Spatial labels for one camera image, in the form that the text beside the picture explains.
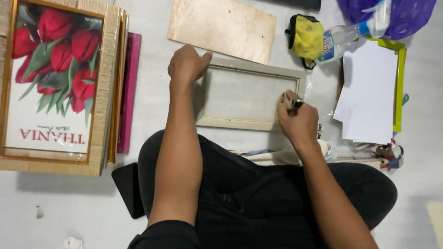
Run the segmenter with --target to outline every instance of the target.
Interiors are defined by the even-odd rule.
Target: red tulip
[[[17,59],[32,54],[40,41],[33,42],[31,34],[26,26],[22,26],[14,32],[14,50],[12,58]]]
[[[53,94],[58,92],[59,90],[51,88],[51,87],[47,87],[47,88],[41,88],[42,85],[41,84],[37,84],[37,93],[41,93],[43,95],[48,95],[48,94]]]
[[[40,17],[39,35],[42,42],[52,42],[66,36],[72,28],[68,12],[48,8]]]
[[[85,102],[77,99],[75,95],[73,95],[71,99],[71,108],[73,112],[78,114],[85,109]]]
[[[72,90],[77,99],[85,101],[94,96],[95,84],[86,84],[83,80],[94,81],[95,78],[95,70],[92,73],[92,77],[89,68],[81,68],[78,70],[72,80]]]
[[[66,41],[57,43],[52,49],[51,53],[52,68],[57,73],[68,70],[71,64],[72,56],[71,43]]]
[[[47,73],[53,71],[52,66],[51,66],[51,62],[48,62],[45,65],[43,65],[42,67],[40,67],[38,70],[36,70],[36,71],[32,72],[30,75],[28,75],[28,77],[26,77],[26,79],[22,79],[23,74],[25,73],[26,69],[28,68],[30,62],[31,62],[31,56],[29,55],[28,57],[26,57],[25,61],[20,66],[20,68],[17,70],[16,83],[29,83],[29,82],[32,82],[38,74],[47,74]]]
[[[72,52],[78,62],[92,59],[98,45],[100,36],[96,32],[81,29],[72,36]]]

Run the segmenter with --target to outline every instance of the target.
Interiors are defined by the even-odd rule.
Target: concrete floor
[[[269,61],[272,66],[301,69],[299,61],[288,53],[284,34],[292,15],[315,15],[325,27],[345,23],[335,0],[324,0],[319,14],[260,0],[237,1],[278,17]],[[62,248],[63,240],[69,236],[82,239],[85,249],[127,248],[133,237],[143,232],[146,217],[131,219],[111,172],[136,161],[143,142],[165,126],[169,101],[167,66],[174,51],[182,46],[167,40],[172,3],[173,0],[115,0],[131,16],[129,30],[143,36],[130,153],[119,155],[119,163],[104,170],[100,178],[0,172],[1,248]],[[443,2],[439,0],[429,24],[405,41],[408,53],[404,92],[410,101],[403,108],[403,132],[396,137],[405,149],[405,163],[397,172],[389,173],[399,197],[392,212],[376,228],[380,248],[438,248],[426,205],[443,200],[443,170],[437,158],[443,137],[439,128],[443,122],[443,59],[439,55],[443,17],[438,15],[442,11]],[[337,65],[314,70],[308,78],[310,86],[323,91],[314,91],[309,98],[314,101],[326,93],[335,95],[337,75]],[[338,139],[340,127],[328,115],[324,121],[331,128],[329,140],[341,155],[349,154],[347,143]],[[281,139],[266,132],[208,128],[199,128],[199,132],[225,148],[243,151],[277,147],[273,141]],[[44,212],[42,219],[36,219],[36,205]]]

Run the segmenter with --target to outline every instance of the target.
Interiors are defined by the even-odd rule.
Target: bottle label
[[[332,59],[334,57],[334,39],[331,30],[323,34],[323,55],[319,58],[320,62]]]

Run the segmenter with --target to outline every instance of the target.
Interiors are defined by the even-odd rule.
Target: purple plastic bag
[[[345,17],[361,23],[372,16],[362,10],[374,7],[379,0],[337,0]],[[392,40],[403,39],[423,28],[431,18],[437,0],[392,0],[391,24],[385,35]]]

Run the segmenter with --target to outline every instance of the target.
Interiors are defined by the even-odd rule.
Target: spray bottle
[[[382,37],[390,24],[391,4],[392,0],[380,0],[375,7],[363,11],[374,12],[369,20],[352,26],[338,25],[325,31],[323,55],[315,62],[321,65],[343,57],[349,44],[364,35]]]

